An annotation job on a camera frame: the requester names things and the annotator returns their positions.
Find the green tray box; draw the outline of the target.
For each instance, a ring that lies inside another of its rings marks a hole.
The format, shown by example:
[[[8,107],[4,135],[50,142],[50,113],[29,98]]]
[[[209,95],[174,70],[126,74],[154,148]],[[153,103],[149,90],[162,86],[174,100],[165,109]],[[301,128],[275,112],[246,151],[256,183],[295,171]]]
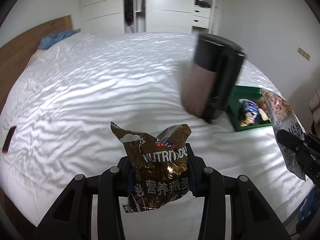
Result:
[[[236,132],[271,126],[271,122],[261,108],[260,88],[234,86],[229,97],[227,114]]]

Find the white wardrobe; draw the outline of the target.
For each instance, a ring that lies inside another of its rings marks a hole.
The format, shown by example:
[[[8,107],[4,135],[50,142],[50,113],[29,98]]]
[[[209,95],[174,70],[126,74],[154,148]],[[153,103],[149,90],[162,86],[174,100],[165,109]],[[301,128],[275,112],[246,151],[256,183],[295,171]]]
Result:
[[[191,33],[194,0],[80,0],[85,33]]]

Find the brass wall switch panel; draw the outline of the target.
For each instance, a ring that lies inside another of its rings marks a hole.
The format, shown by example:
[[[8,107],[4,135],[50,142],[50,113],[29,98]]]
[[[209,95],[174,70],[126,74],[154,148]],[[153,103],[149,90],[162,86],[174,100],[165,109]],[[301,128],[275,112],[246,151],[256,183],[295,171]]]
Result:
[[[304,51],[302,48],[298,47],[297,52],[302,55],[302,57],[304,57],[307,61],[310,61],[311,56]]]

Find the white bed sheet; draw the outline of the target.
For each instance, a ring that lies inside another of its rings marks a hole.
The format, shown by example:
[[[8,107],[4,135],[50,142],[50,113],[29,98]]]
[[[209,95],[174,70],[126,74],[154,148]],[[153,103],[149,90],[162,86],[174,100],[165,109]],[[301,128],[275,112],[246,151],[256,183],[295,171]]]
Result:
[[[287,170],[272,127],[235,132],[225,113],[208,124],[183,108],[195,46],[187,34],[79,33],[26,68],[1,112],[1,139],[15,128],[1,187],[29,222],[39,224],[76,174],[100,174],[125,155],[112,122],[152,135],[187,124],[208,166],[248,175],[281,220],[295,211],[313,184]]]

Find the brown gold oat snack bag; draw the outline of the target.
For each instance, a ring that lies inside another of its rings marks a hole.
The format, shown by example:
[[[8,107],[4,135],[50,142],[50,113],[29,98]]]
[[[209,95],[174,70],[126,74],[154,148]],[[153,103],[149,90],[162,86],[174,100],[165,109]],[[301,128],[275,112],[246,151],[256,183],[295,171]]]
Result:
[[[123,144],[132,166],[126,213],[156,210],[189,192],[187,124],[172,125],[157,136],[125,130],[114,122],[111,131]]]

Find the white drawer unit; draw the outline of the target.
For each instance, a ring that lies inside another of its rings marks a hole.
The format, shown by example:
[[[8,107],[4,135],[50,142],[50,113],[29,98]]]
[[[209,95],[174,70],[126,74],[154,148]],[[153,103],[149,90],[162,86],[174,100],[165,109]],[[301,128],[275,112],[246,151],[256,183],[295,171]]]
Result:
[[[210,8],[199,7],[198,5],[194,6],[193,12],[193,26],[198,28],[209,28],[211,16]]]

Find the dark red small packet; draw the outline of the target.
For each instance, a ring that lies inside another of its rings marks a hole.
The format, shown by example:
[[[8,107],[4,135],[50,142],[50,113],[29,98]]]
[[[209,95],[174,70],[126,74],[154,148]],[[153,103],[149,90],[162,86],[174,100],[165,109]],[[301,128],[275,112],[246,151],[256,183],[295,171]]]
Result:
[[[4,141],[3,147],[2,147],[2,153],[8,153],[10,143],[11,143],[11,140],[12,140],[12,137],[15,133],[16,128],[17,128],[17,126],[10,127],[10,129],[7,133],[6,139]]]

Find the wooden headboard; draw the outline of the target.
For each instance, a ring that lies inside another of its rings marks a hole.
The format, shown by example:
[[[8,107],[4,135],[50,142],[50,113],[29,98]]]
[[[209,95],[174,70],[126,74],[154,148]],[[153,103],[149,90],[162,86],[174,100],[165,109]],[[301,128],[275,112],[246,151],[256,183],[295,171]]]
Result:
[[[25,70],[31,56],[36,52],[41,38],[51,33],[73,29],[71,15],[57,18],[29,29],[1,47],[0,101],[4,107],[14,83]]]

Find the white blue nut snack bag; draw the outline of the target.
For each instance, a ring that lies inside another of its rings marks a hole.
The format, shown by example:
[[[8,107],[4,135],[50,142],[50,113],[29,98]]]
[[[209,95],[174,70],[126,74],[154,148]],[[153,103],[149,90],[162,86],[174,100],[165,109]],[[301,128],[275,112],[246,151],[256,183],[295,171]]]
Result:
[[[271,120],[274,136],[276,136],[280,130],[284,129],[296,137],[304,139],[304,129],[302,129],[300,122],[296,118],[289,103],[282,96],[265,88],[260,89],[260,94],[265,102],[267,115]],[[283,155],[287,169],[299,179],[305,180],[305,173],[298,165],[295,152],[289,150],[279,142],[277,144]]]

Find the beige coat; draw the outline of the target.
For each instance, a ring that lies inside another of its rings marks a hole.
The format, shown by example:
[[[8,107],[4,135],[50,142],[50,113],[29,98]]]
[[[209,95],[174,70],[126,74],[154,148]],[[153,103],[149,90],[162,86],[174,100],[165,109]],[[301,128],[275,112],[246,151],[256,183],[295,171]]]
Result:
[[[308,103],[308,106],[312,113],[314,122],[316,124],[319,124],[319,120],[320,120],[320,88],[319,87],[312,95]]]

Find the clear bag orange snacks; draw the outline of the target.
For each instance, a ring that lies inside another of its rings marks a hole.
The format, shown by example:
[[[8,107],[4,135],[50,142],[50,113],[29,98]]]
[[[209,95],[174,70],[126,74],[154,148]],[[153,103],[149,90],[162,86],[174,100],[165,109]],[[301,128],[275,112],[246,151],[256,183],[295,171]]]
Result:
[[[265,99],[263,97],[260,97],[259,100],[256,102],[256,104],[258,106],[258,112],[259,112],[261,119],[264,122],[270,122]]]

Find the blue cloth on bed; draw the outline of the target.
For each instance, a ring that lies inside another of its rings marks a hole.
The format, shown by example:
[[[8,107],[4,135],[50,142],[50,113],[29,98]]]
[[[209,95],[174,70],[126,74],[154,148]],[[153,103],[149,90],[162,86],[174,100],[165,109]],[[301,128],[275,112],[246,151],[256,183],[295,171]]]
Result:
[[[71,37],[77,34],[78,32],[79,31],[77,30],[64,30],[57,33],[46,35],[43,38],[41,38],[40,44],[38,45],[37,49],[49,49],[58,42],[64,40],[65,38]]]

